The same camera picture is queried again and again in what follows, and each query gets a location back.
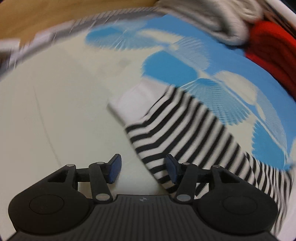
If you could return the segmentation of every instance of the red cloth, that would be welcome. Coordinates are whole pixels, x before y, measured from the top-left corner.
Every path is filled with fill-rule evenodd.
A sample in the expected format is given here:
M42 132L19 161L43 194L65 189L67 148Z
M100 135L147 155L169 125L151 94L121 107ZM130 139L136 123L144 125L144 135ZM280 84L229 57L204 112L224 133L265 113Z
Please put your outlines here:
M268 71L296 100L296 40L279 25L260 21L245 55Z

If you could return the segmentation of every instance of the striped fabric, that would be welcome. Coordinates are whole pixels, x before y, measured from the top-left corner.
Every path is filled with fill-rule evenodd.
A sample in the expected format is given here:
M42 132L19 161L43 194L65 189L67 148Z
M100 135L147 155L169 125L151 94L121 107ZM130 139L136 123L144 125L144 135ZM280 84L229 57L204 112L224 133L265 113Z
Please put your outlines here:
M126 126L126 132L141 160L170 194L178 187L166 171L167 154L179 163L190 162L204 169L220 165L277 203L279 215L272 233L280 231L292 188L291 172L272 168L244 152L219 119L189 93L169 86L142 119ZM208 184L198 183L195 198L206 192Z

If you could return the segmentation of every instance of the gray towel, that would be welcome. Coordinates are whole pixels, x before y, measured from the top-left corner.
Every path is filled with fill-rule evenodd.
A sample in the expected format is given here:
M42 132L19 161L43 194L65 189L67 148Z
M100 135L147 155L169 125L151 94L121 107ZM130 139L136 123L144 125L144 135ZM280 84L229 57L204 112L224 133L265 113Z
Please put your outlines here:
M248 40L246 24L225 0L160 0L156 4L194 20L198 28L227 45Z

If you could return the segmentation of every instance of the wooden floor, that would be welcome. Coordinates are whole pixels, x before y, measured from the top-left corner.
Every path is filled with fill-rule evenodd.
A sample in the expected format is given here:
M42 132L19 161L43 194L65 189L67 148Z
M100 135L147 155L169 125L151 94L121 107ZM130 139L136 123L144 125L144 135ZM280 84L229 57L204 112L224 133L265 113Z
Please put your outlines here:
M122 8L148 7L156 0L4 0L0 39L32 40L38 31L72 19Z

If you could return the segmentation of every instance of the ribbed black surface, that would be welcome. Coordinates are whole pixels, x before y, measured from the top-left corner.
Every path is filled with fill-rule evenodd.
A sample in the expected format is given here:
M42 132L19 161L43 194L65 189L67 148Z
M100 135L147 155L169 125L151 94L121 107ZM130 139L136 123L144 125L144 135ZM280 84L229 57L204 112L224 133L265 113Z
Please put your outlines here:
M10 241L275 241L269 233L238 237L219 233L198 219L188 205L169 196L119 195L97 205L89 218L69 232L54 236L16 233Z

